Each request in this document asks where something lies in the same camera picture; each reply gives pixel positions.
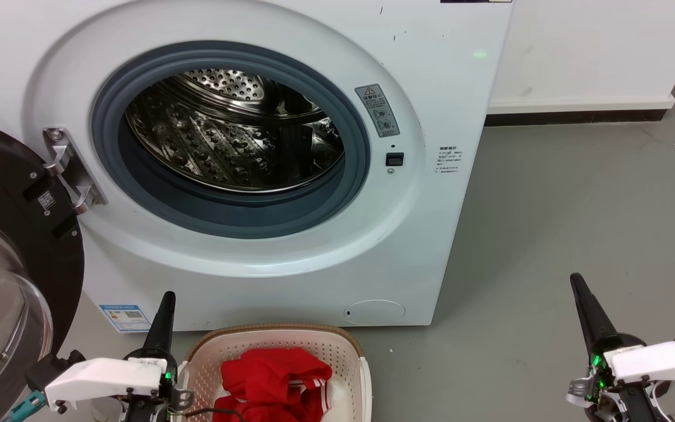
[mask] concrete floor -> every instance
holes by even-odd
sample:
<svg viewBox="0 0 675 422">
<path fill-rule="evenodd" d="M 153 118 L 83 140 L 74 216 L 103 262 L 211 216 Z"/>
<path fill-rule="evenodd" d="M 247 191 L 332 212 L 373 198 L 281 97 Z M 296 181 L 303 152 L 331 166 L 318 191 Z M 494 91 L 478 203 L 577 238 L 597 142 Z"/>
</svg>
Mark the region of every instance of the concrete floor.
<svg viewBox="0 0 675 422">
<path fill-rule="evenodd" d="M 564 400 L 587 362 L 574 271 L 617 329 L 673 339 L 675 107 L 659 123 L 484 130 L 434 323 L 351 329 L 373 419 L 586 420 Z M 201 334 L 177 333 L 174 355 Z M 115 333 L 83 298 L 63 350 L 121 357 L 142 339 Z M 662 405 L 675 413 L 675 387 Z"/>
</svg>

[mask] cable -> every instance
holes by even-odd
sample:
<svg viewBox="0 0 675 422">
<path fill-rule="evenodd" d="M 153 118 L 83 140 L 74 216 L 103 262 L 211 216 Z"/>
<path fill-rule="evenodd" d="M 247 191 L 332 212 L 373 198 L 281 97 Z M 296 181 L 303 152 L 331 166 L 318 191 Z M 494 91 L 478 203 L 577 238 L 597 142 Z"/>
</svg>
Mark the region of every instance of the cable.
<svg viewBox="0 0 675 422">
<path fill-rule="evenodd" d="M 180 416 L 187 417 L 187 418 L 196 416 L 198 414 L 203 414 L 203 413 L 227 413 L 227 414 L 235 414 L 236 416 L 238 416 L 239 422 L 246 422 L 246 419 L 244 419 L 244 417 L 241 416 L 240 413 L 238 413 L 237 411 L 235 411 L 233 409 L 220 409 L 220 408 L 206 407 L 206 408 L 201 408 L 201 409 L 198 409 L 198 410 L 193 410 L 193 411 L 190 411 L 190 412 L 187 412 L 187 413 L 182 413 L 182 412 L 179 412 L 179 411 L 172 411 L 172 413 L 176 416 L 180 415 Z"/>
</svg>

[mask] stainless steel drum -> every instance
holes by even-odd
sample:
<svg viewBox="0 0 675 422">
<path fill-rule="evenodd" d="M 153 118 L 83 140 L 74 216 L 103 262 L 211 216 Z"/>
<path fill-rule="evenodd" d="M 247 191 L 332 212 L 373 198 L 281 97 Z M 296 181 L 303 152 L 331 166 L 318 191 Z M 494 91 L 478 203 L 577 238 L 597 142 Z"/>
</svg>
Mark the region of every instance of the stainless steel drum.
<svg viewBox="0 0 675 422">
<path fill-rule="evenodd" d="M 129 127 L 167 168 L 228 192 L 264 194 L 309 184 L 343 156 L 316 104 L 236 70 L 193 70 L 145 89 Z"/>
</svg>

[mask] red clothing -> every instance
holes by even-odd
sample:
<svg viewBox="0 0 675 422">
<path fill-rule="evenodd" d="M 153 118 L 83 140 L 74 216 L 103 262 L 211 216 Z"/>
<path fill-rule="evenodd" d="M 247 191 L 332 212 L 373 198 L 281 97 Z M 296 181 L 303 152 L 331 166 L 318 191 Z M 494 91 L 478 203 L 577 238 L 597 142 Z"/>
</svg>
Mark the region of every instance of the red clothing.
<svg viewBox="0 0 675 422">
<path fill-rule="evenodd" d="M 246 422 L 319 422 L 329 409 L 327 381 L 332 368 L 302 348 L 247 350 L 220 366 L 230 396 L 216 408 L 235 409 Z M 239 422 L 214 413 L 213 422 Z"/>
</svg>

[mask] metal hinge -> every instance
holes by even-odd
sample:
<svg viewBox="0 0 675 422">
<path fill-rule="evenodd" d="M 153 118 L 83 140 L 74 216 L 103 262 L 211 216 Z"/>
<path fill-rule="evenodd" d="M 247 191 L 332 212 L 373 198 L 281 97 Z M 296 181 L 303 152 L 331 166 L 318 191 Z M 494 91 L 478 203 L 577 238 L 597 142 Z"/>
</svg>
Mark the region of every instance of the metal hinge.
<svg viewBox="0 0 675 422">
<path fill-rule="evenodd" d="M 80 160 L 67 129 L 45 128 L 43 139 L 53 158 L 43 167 L 49 175 L 59 177 L 77 214 L 86 213 L 93 205 L 105 205 L 105 196 Z"/>
</svg>

